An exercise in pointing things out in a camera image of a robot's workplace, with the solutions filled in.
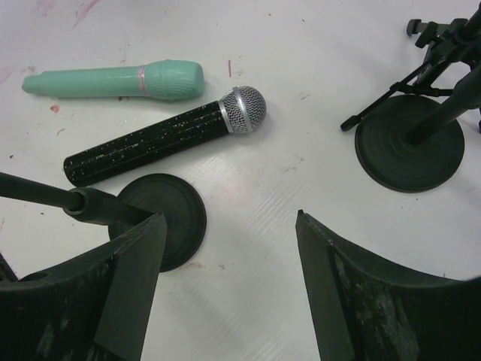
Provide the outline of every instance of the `green microphone handle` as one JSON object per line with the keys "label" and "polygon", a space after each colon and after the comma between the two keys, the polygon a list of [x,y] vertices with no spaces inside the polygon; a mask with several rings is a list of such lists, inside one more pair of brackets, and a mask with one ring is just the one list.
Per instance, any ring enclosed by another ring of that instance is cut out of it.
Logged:
{"label": "green microphone handle", "polygon": [[23,81],[27,93],[57,98],[147,96],[190,99],[204,92],[204,72],[197,62],[162,60],[149,65],[45,71]]}

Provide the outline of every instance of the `microphone stand base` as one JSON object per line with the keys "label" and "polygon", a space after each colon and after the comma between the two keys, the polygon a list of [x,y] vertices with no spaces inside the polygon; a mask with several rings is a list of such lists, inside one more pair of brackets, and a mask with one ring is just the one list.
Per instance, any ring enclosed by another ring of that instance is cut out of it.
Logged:
{"label": "microphone stand base", "polygon": [[355,152],[362,168],[379,184],[403,193],[425,192],[450,179],[464,155],[457,120],[414,146],[406,134],[439,103],[422,96],[395,96],[358,125]]}
{"label": "microphone stand base", "polygon": [[[204,240],[207,215],[195,188],[169,174],[149,174],[125,187],[117,197],[121,202],[146,211],[163,213],[167,223],[165,251],[160,272],[185,264]],[[133,226],[115,223],[108,227],[110,239]]]}

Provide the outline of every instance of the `tabletop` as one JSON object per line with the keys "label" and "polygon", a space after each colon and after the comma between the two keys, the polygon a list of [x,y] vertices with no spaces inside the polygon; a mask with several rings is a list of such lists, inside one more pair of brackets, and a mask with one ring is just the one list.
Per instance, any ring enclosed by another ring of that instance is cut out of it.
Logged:
{"label": "tabletop", "polygon": [[[118,194],[146,174],[199,191],[207,232],[182,268],[160,274],[142,360],[316,360],[298,255],[299,209],[394,262],[433,275],[481,274],[479,113],[459,121],[466,151],[441,187],[397,193],[359,165],[339,126],[422,61],[411,18],[469,17],[475,0],[0,0],[0,169],[64,189],[65,157],[254,86],[268,116],[230,135],[95,186]],[[204,95],[51,99],[21,90],[47,70],[199,62]],[[454,65],[438,81],[467,73]],[[108,241],[107,229],[61,210],[0,199],[0,252],[19,277]]]}

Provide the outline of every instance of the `tripod leg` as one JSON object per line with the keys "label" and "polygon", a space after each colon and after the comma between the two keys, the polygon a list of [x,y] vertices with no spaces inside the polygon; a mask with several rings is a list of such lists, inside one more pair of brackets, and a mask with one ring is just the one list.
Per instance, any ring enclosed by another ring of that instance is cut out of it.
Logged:
{"label": "tripod leg", "polygon": [[412,79],[414,79],[418,74],[423,72],[426,67],[429,65],[428,62],[425,62],[421,66],[419,66],[415,71],[413,71],[411,74],[409,74],[407,77],[405,77],[402,81],[398,83],[394,83],[390,88],[387,93],[385,93],[383,96],[381,96],[379,99],[377,99],[373,104],[369,105],[367,108],[365,108],[361,113],[358,115],[353,115],[350,117],[348,120],[346,120],[344,123],[340,125],[340,128],[343,132],[347,132],[348,130],[354,128],[357,126],[361,121],[362,117],[365,117],[368,115],[370,111],[372,111],[375,107],[377,107],[379,104],[383,103],[387,98],[389,98],[391,95],[396,93],[399,90],[400,86],[407,85]]}

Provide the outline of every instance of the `microphone handle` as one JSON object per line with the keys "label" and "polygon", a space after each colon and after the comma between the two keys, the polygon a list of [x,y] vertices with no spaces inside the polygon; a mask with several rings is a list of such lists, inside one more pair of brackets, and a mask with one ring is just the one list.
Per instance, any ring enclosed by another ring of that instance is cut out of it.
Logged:
{"label": "microphone handle", "polygon": [[73,185],[85,187],[227,134],[215,101],[70,156],[63,168]]}

